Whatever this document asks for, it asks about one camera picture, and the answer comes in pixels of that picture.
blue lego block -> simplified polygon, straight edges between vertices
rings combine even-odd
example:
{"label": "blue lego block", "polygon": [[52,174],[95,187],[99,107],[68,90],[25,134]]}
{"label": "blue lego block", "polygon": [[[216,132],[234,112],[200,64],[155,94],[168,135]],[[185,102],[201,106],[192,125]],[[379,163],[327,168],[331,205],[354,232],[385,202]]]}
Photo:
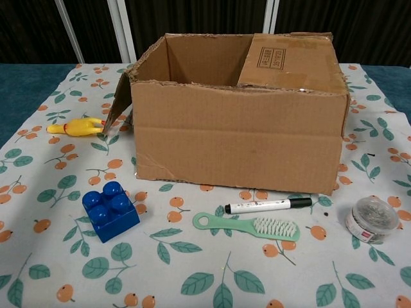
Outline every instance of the blue lego block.
{"label": "blue lego block", "polygon": [[105,184],[101,193],[89,191],[85,194],[83,206],[103,243],[140,222],[133,203],[115,181]]}

marker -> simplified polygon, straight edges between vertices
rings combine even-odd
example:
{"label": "marker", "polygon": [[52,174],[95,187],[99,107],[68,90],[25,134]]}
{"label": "marker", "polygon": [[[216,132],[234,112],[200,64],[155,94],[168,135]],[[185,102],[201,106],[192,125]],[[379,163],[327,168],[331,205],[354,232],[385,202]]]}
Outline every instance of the marker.
{"label": "marker", "polygon": [[224,209],[227,214],[263,212],[264,210],[285,210],[299,207],[309,207],[313,204],[311,198],[284,199],[277,201],[254,201],[247,203],[227,204]]}

yellow rubber chicken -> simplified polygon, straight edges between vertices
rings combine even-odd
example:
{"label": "yellow rubber chicken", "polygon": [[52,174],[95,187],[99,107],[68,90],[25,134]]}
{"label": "yellow rubber chicken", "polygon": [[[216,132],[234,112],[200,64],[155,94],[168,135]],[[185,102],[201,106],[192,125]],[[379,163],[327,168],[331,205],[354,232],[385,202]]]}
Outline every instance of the yellow rubber chicken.
{"label": "yellow rubber chicken", "polygon": [[85,117],[84,119],[74,119],[63,125],[49,125],[47,132],[49,133],[65,133],[70,136],[86,136],[92,133],[101,133],[102,127],[94,127],[94,124],[104,125],[105,121],[95,117]]}

brush bristles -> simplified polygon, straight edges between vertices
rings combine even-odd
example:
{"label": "brush bristles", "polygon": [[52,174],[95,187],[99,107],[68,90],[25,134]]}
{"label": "brush bristles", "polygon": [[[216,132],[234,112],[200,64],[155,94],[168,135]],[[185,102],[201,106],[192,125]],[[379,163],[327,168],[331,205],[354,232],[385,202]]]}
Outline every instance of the brush bristles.
{"label": "brush bristles", "polygon": [[292,237],[297,230],[292,221],[277,220],[272,218],[256,218],[254,228],[258,233]]}

lego stud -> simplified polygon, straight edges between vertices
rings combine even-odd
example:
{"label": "lego stud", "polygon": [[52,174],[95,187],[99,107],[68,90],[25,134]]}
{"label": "lego stud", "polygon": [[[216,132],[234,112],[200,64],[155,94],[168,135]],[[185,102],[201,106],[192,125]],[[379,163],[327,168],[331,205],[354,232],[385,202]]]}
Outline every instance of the lego stud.
{"label": "lego stud", "polygon": [[118,214],[125,214],[128,212],[130,206],[130,199],[125,194],[119,194],[111,199],[111,209]]}
{"label": "lego stud", "polygon": [[106,196],[107,199],[111,199],[114,196],[121,194],[123,192],[123,188],[118,182],[111,181],[104,185],[103,187],[103,194]]}
{"label": "lego stud", "polygon": [[86,210],[90,210],[99,204],[101,201],[101,195],[98,191],[89,191],[83,196],[82,203]]}
{"label": "lego stud", "polygon": [[109,214],[103,205],[97,205],[89,212],[89,217],[93,225],[103,226],[109,222]]}

